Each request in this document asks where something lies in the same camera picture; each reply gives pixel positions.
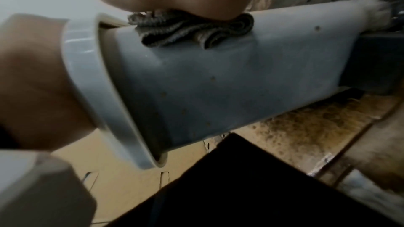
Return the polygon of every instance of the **gray cloth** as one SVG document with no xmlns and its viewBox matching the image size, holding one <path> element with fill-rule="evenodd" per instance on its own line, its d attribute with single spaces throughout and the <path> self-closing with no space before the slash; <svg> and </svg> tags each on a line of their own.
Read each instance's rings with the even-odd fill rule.
<svg viewBox="0 0 404 227">
<path fill-rule="evenodd" d="M 249 13 L 242 13 L 231 21 L 213 21 L 180 10 L 156 10 L 134 13 L 128 20 L 129 24 L 137 25 L 135 30 L 147 47 L 193 39 L 203 49 L 208 49 L 225 38 L 245 35 L 254 26 L 254 18 Z"/>
</svg>

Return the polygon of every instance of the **white plastic rim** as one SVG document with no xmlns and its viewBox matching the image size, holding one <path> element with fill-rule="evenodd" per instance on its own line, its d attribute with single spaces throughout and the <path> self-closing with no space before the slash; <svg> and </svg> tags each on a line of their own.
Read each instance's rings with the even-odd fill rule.
<svg viewBox="0 0 404 227">
<path fill-rule="evenodd" d="M 106 14 L 70 20 L 65 25 L 61 52 L 69 77 L 84 107 L 107 133 L 109 144 L 121 157 L 141 169 L 163 167 L 167 154 L 158 160 L 151 154 L 109 76 L 98 38 L 102 25 L 128 26 Z"/>
</svg>

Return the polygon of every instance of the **bare skin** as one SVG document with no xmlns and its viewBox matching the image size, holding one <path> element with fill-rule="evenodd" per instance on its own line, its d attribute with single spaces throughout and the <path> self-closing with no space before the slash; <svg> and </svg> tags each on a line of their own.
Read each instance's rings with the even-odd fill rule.
<svg viewBox="0 0 404 227">
<path fill-rule="evenodd" d="M 240 14 L 250 0 L 103 1 L 128 11 L 175 8 L 226 20 Z M 65 23 L 14 15 L 0 26 L 0 127 L 22 149 L 55 150 L 95 129 L 62 63 L 60 37 Z"/>
</svg>

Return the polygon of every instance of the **towel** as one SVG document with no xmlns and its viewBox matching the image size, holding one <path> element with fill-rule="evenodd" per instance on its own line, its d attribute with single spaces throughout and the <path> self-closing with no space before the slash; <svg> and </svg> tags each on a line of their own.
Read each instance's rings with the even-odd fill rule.
<svg viewBox="0 0 404 227">
<path fill-rule="evenodd" d="M 155 10 L 128 16 L 130 25 L 147 47 L 169 45 L 183 39 L 193 39 L 203 49 L 217 45 L 225 38 L 247 34 L 254 18 L 242 13 L 230 21 L 213 21 L 180 10 Z"/>
</svg>

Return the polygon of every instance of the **gray tube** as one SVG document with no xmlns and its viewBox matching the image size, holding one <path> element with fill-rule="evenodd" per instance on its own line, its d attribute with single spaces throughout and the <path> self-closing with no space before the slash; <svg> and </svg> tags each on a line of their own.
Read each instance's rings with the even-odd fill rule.
<svg viewBox="0 0 404 227">
<path fill-rule="evenodd" d="M 134 27 L 107 31 L 108 72 L 154 155 L 276 116 L 338 91 L 357 36 L 380 1 L 253 12 L 244 37 L 202 50 L 144 47 Z"/>
</svg>

